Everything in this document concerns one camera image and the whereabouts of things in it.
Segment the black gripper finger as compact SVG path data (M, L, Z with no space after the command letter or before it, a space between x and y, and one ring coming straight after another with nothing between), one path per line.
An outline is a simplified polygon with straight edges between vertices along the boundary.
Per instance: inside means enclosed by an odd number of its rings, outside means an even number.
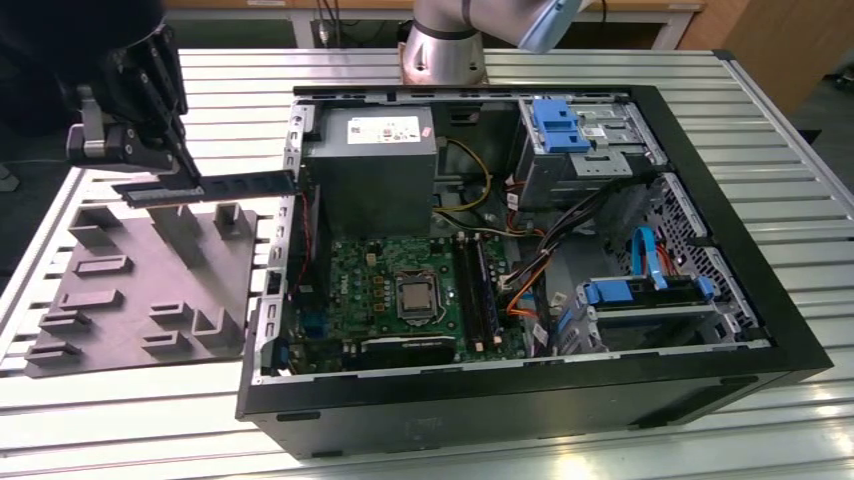
M143 117L143 89L150 87L167 109L177 112L183 128L182 116L189 112L175 31L161 27L151 36L125 50L117 63L118 92L113 97L113 111L130 119ZM195 179L201 178L195 166Z
M181 118L143 89L143 117L130 119L107 109L90 85L77 87L82 121L73 124L66 154L73 166L123 173L151 173L163 181L193 181L195 166Z

